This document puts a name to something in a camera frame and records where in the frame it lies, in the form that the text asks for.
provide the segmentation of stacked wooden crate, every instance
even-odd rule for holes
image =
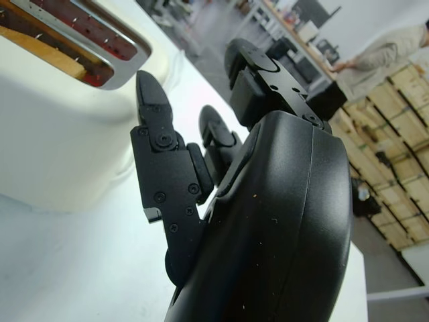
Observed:
[[[352,176],[363,179],[381,205],[371,221],[397,250],[429,242],[428,124],[429,84],[412,65],[331,121]]]

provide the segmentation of bread slice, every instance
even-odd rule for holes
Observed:
[[[71,77],[82,79],[86,73],[84,66],[74,59],[33,37],[3,26],[0,26],[0,36],[6,37],[45,62],[69,74]]]

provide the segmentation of person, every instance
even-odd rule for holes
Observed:
[[[364,98],[385,78],[398,71],[407,57],[429,46],[429,20],[426,24],[385,34],[354,59],[333,66],[336,81],[325,91],[307,100],[323,120],[329,120],[347,101]]]

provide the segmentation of person's arm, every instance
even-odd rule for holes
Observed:
[[[351,68],[356,68],[357,70],[373,70],[396,62],[399,58],[400,55],[398,55],[397,45],[390,43],[380,47],[380,49],[374,52],[358,56],[354,59]]]

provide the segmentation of white wall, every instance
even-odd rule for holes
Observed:
[[[429,286],[429,244],[402,251],[402,257],[426,286]]]
[[[342,9],[320,29],[319,39],[339,46],[342,60],[358,54],[383,32],[429,19],[427,0],[319,0],[327,9]]]

